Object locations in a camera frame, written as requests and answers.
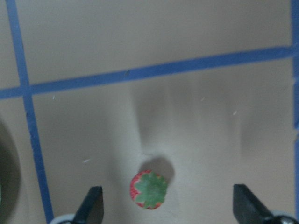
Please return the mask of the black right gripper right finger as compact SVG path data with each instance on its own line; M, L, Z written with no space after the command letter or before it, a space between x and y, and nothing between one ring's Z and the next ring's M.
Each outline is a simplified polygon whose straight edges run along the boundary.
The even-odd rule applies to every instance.
M283 212L270 211L245 184L233 185L233 214L239 224L297 224Z

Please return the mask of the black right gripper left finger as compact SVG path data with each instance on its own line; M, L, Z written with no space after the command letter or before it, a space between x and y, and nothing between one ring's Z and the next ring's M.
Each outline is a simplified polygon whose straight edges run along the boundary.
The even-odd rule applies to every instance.
M103 190L91 187L72 220L73 224L101 224L104 218Z

